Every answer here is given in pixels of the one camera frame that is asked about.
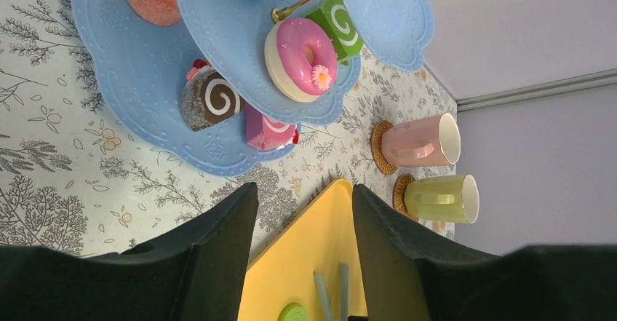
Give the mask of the green macaron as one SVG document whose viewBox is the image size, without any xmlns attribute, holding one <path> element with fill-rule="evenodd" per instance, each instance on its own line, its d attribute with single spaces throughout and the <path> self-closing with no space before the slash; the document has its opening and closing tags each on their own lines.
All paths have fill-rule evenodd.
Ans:
<svg viewBox="0 0 617 321">
<path fill-rule="evenodd" d="M 309 315 L 304 307 L 298 303 L 286 305 L 280 312 L 278 321 L 308 321 Z"/>
</svg>

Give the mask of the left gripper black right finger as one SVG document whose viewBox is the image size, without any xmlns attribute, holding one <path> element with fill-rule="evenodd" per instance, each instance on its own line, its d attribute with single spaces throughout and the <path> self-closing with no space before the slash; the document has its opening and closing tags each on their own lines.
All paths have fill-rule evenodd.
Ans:
<svg viewBox="0 0 617 321">
<path fill-rule="evenodd" d="M 369 320 L 614 320 L 615 245 L 492 255 L 440 236 L 353 187 Z"/>
</svg>

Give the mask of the chocolate swirl roll cake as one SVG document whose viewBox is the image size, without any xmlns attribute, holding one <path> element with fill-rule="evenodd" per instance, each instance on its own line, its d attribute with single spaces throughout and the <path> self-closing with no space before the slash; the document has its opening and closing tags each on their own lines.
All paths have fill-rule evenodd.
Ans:
<svg viewBox="0 0 617 321">
<path fill-rule="evenodd" d="M 245 110 L 245 100 L 208 61 L 196 59 L 186 75 L 180 114 L 192 131 L 200 131 Z"/>
</svg>

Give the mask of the green swirl roll cake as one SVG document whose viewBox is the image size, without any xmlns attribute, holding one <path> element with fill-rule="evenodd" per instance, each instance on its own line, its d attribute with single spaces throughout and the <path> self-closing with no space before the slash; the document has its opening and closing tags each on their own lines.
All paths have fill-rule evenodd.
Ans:
<svg viewBox="0 0 617 321">
<path fill-rule="evenodd" d="M 341 65 L 348 66 L 364 45 L 342 0 L 323 0 L 304 17 L 313 20 L 330 37 Z"/>
</svg>

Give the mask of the blue three-tier cake stand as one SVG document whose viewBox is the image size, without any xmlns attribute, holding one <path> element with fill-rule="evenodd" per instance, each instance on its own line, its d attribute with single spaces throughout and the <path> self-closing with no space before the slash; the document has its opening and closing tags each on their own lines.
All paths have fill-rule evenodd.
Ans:
<svg viewBox="0 0 617 321">
<path fill-rule="evenodd" d="M 340 66 L 333 88 L 313 103 L 284 96 L 269 76 L 263 48 L 274 7 L 294 0 L 178 0 L 183 19 L 159 26 L 127 0 L 71 0 L 79 35 L 92 57 L 104 101 L 138 137 L 216 176 L 246 173 L 280 159 L 290 147 L 259 151 L 246 143 L 244 117 L 192 132 L 180 116 L 189 66 L 207 58 L 238 94 L 265 115 L 298 124 L 348 122 L 370 107 L 403 109 L 411 89 L 395 72 L 391 86 L 374 85 L 376 59 L 357 55 Z"/>
</svg>

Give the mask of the green ceramic mug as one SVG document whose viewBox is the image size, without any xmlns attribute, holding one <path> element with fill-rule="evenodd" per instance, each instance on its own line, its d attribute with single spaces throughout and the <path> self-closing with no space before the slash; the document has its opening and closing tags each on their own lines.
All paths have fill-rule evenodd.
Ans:
<svg viewBox="0 0 617 321">
<path fill-rule="evenodd" d="M 404 194 L 409 214 L 430 221 L 475 223 L 479 190 L 473 175 L 422 178 L 407 185 Z"/>
</svg>

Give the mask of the yellow serving tray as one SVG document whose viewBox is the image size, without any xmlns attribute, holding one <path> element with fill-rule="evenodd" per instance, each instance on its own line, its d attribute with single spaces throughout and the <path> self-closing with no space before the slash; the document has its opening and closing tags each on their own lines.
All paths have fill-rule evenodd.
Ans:
<svg viewBox="0 0 617 321">
<path fill-rule="evenodd" d="M 349 267 L 348 313 L 367 316 L 354 233 L 352 185 L 333 181 L 249 265 L 239 320 L 277 320 L 286 305 L 298 303 L 308 320 L 325 320 L 314 275 L 321 274 L 334 320 L 341 319 L 341 267 Z"/>
</svg>

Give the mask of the pink sprinkled donut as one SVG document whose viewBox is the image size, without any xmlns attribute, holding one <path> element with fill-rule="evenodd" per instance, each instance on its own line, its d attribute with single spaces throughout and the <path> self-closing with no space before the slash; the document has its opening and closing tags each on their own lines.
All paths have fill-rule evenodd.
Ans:
<svg viewBox="0 0 617 321">
<path fill-rule="evenodd" d="M 294 17 L 276 23 L 264 44 L 272 82 L 289 99 L 311 103 L 324 95 L 338 76 L 333 43 L 313 20 Z"/>
</svg>

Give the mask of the pink swirl roll cake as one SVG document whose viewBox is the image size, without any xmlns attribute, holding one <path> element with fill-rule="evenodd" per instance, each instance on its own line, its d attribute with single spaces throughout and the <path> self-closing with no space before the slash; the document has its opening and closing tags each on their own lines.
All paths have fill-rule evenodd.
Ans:
<svg viewBox="0 0 617 321">
<path fill-rule="evenodd" d="M 246 141 L 259 151 L 279 150 L 299 141 L 298 126 L 274 121 L 250 105 L 244 112 Z"/>
</svg>

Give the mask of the pink ceramic mug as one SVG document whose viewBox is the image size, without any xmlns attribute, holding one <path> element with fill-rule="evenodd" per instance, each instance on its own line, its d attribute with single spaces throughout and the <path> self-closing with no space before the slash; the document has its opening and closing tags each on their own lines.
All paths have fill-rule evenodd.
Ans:
<svg viewBox="0 0 617 321">
<path fill-rule="evenodd" d="M 461 155 L 457 122 L 446 112 L 396 124 L 383 134 L 381 153 L 397 167 L 455 165 Z"/>
</svg>

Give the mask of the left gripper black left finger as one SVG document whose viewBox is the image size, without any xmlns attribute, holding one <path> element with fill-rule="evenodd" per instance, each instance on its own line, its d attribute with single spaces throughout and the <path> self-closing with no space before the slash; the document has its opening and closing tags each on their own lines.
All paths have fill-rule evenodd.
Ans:
<svg viewBox="0 0 617 321">
<path fill-rule="evenodd" d="M 236 320 L 258 211 L 240 186 L 207 212 L 123 253 L 76 258 L 1 248 L 3 320 Z"/>
</svg>

